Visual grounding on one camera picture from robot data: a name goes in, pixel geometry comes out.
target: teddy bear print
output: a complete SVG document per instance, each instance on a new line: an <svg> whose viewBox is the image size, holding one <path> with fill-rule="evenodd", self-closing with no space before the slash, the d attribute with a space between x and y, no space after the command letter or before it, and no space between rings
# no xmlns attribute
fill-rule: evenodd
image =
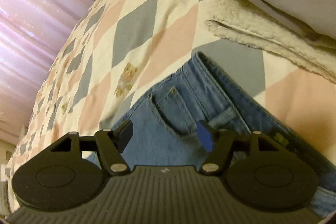
<svg viewBox="0 0 336 224"><path fill-rule="evenodd" d="M117 88L115 89L115 95L117 97L121 96L125 89L131 90L132 89L132 79L134 74L137 72L137 68L133 66L131 63L127 63L126 67L124 68L124 72L119 78Z"/></svg>

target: pink curtain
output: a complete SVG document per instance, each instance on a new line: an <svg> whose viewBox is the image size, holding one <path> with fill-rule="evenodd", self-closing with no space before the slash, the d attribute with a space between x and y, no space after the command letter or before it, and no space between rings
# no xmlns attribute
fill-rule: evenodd
<svg viewBox="0 0 336 224"><path fill-rule="evenodd" d="M95 0L0 0L0 139L17 144L35 96Z"/></svg>

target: jeans pocket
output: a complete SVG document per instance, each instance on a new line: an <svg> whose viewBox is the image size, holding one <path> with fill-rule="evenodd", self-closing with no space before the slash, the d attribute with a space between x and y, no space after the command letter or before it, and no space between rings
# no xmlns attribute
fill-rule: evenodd
<svg viewBox="0 0 336 224"><path fill-rule="evenodd" d="M196 122L175 87L159 100L150 95L147 106L157 121L177 138L194 137L196 134Z"/></svg>

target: metal screw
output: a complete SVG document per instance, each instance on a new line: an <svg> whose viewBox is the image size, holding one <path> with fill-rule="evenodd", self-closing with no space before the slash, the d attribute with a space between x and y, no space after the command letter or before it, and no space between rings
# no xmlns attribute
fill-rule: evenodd
<svg viewBox="0 0 336 224"><path fill-rule="evenodd" d="M124 164L113 164L111 165L111 170L113 172L124 172L127 170L127 166Z"/></svg>
<svg viewBox="0 0 336 224"><path fill-rule="evenodd" d="M219 169L219 166L217 164L204 164L202 166L202 169L205 171L205 172L215 172Z"/></svg>

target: white logo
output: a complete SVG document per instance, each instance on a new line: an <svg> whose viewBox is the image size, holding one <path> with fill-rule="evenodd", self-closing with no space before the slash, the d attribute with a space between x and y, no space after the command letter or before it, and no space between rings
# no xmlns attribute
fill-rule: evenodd
<svg viewBox="0 0 336 224"><path fill-rule="evenodd" d="M168 173L170 170L168 168L164 168L161 170L162 173Z"/></svg>

